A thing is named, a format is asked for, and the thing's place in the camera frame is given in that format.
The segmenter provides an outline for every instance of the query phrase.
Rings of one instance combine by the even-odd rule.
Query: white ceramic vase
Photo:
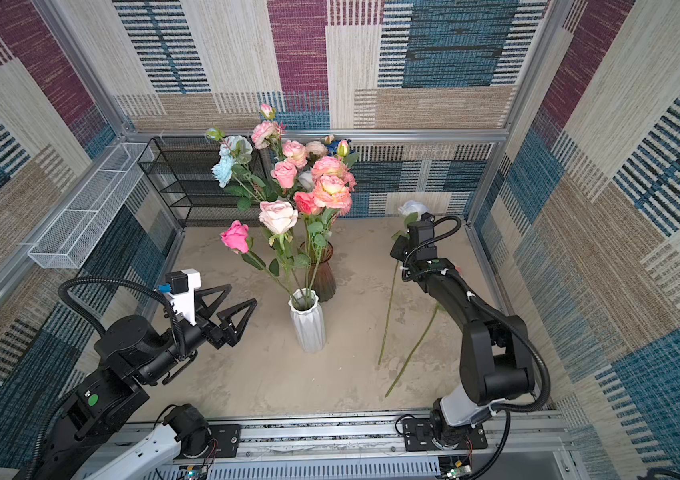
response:
[[[305,294],[306,289],[299,289],[294,293],[297,300],[301,299]],[[314,298],[318,298],[316,293],[311,290]],[[327,342],[327,332],[324,326],[324,311],[321,310],[321,305],[315,302],[314,305],[305,311],[300,311],[292,305],[289,299],[289,308],[292,321],[295,323],[295,331],[297,332],[297,340],[300,342],[302,349],[308,353],[315,353],[324,348]]]

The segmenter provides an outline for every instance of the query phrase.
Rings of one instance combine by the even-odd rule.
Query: brown glass vase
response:
[[[329,266],[329,260],[332,258],[332,254],[335,252],[335,248],[332,244],[327,244],[327,248],[324,252],[321,262],[318,264],[318,271],[316,272],[316,280],[313,283],[313,290],[318,295],[318,302],[323,303],[335,296],[337,291],[337,283],[335,282],[335,274],[332,273],[332,267]],[[308,278],[313,277],[313,270],[315,270],[316,264],[311,264],[311,268],[308,271]]]

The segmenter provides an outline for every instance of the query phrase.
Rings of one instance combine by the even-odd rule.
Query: black mounting plate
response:
[[[187,458],[180,454],[175,457],[175,460],[186,460],[187,462],[198,462],[199,464],[204,462],[204,458],[207,458],[207,456],[209,456],[209,460],[211,460],[209,449],[212,445],[212,438],[217,438],[217,455],[215,458],[235,458],[236,453],[239,451],[239,434],[241,433],[241,426],[238,424],[210,425],[208,429],[210,434],[209,447],[207,447],[201,455],[195,458]]]
[[[449,452],[449,450],[441,450],[433,443],[433,426],[430,418],[404,418],[401,420],[401,427],[403,428],[403,443],[407,452],[425,452],[428,450]],[[483,425],[480,423],[468,435],[468,438],[473,445],[473,450],[489,447]],[[464,439],[460,440],[460,444],[455,449],[467,450],[468,444]]]

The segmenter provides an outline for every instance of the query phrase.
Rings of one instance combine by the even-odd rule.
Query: table surface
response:
[[[377,364],[391,292],[391,235],[401,218],[340,219],[335,223],[330,260],[337,293],[321,304],[327,344],[305,353],[297,343],[284,290],[244,263],[220,241],[222,228],[188,228],[175,270],[194,268],[201,287],[231,283],[222,308],[249,298],[258,306],[239,345],[211,345],[168,386],[146,387],[150,400],[131,418],[153,421],[170,403],[190,402],[208,417],[294,415],[394,408],[430,407],[459,382],[460,331],[439,312],[389,397],[391,385],[431,318],[435,300],[397,273],[385,353]],[[255,252],[273,258],[257,228]],[[437,245],[439,255],[463,271],[466,282],[492,303],[464,230]],[[168,322],[162,312],[153,320],[158,331]]]

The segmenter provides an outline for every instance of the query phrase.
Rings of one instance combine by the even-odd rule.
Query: black metal rack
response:
[[[219,141],[206,137],[154,137],[138,164],[181,226],[228,226],[237,219],[257,221],[258,208],[239,210],[239,197],[220,188],[211,172],[219,161]],[[270,158],[254,150],[249,169],[265,179]]]

